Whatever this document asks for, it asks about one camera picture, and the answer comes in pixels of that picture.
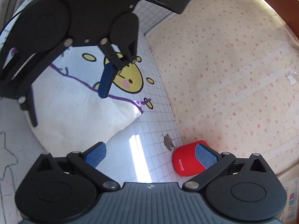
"pink floral pattern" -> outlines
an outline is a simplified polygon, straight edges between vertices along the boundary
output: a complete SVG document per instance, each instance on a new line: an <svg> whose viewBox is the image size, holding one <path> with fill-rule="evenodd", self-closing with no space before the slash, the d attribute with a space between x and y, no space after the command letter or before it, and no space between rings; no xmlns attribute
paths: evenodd
<svg viewBox="0 0 299 224"><path fill-rule="evenodd" d="M260 152L275 173L299 160L299 45L263 0L196 0L147 41L185 144Z"/></svg>

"yellow cartoon face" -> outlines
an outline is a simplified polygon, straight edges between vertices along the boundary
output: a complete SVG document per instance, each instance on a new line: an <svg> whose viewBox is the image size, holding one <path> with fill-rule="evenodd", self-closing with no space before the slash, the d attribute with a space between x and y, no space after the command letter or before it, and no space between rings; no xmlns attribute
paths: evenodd
<svg viewBox="0 0 299 224"><path fill-rule="evenodd" d="M119 58L123 57L121 53L117 52L116 54ZM104 66L109 62L109 59L104 57ZM113 83L127 93L139 93L143 89L143 78L141 72L137 65L132 63L122 69L121 73L115 77Z"/></svg>

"silver screw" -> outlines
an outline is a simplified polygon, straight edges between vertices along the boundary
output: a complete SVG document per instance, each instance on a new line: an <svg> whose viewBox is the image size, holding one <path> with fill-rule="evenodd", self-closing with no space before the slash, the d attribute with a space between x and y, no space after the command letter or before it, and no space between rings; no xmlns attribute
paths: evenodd
<svg viewBox="0 0 299 224"><path fill-rule="evenodd" d="M64 41L63 45L64 47L70 47L73 44L73 39L67 39L66 41Z"/></svg>
<svg viewBox="0 0 299 224"><path fill-rule="evenodd" d="M21 96L21 97L18 99L18 103L19 103L19 104L23 104L25 101L26 101L26 97L25 97L25 96Z"/></svg>
<svg viewBox="0 0 299 224"><path fill-rule="evenodd" d="M199 183L198 182L194 182L194 181L188 181L187 183L185 183L185 186L188 189L197 189L199 187Z"/></svg>
<svg viewBox="0 0 299 224"><path fill-rule="evenodd" d="M103 183L103 187L106 189L115 189L117 187L117 182L115 181L107 181Z"/></svg>
<svg viewBox="0 0 299 224"><path fill-rule="evenodd" d="M101 45L104 45L104 44L106 44L108 42L108 39L107 38L103 38L102 40L101 40Z"/></svg>

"blue gripper pad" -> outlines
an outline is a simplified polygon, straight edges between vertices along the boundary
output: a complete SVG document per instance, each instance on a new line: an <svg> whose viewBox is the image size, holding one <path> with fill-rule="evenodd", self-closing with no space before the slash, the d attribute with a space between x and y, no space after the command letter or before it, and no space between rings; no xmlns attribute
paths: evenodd
<svg viewBox="0 0 299 224"><path fill-rule="evenodd" d="M195 147L195 157L206 169L217 162L217 157L200 144Z"/></svg>
<svg viewBox="0 0 299 224"><path fill-rule="evenodd" d="M84 161L87 162L92 167L96 168L100 164L100 162L104 160L104 158L106 157L106 153L107 153L106 145L105 143L102 143L93 151L88 153L85 156Z"/></svg>

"purple trim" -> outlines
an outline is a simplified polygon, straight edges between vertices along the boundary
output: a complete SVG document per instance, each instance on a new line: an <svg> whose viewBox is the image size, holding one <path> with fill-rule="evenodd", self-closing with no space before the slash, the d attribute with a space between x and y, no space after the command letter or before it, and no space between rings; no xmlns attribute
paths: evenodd
<svg viewBox="0 0 299 224"><path fill-rule="evenodd" d="M72 78L78 82L80 82L81 84L83 84L85 87L89 88L90 90L94 91L94 92L98 92L95 88L91 87L88 83L74 77L74 76L70 76L70 75L66 75L64 73L62 73L53 63L50 64L50 67L52 69L54 69L56 72L58 72L60 75L62 76L65 76L65 77L68 77L68 78ZM118 96L113 96L113 95L110 95L108 94L108 97L111 98L111 99L116 99L116 100L120 100L120 101L124 101L124 102L128 102L128 103L131 103L133 105L135 105L139 111L141 112L141 114L143 114L144 110L142 108L142 105L146 105L148 102L151 101L151 99L147 99L146 101L141 101L141 102L138 102L138 101L135 101L135 100L131 100L131 99L125 99L125 98L122 98L122 97L118 97Z"/></svg>

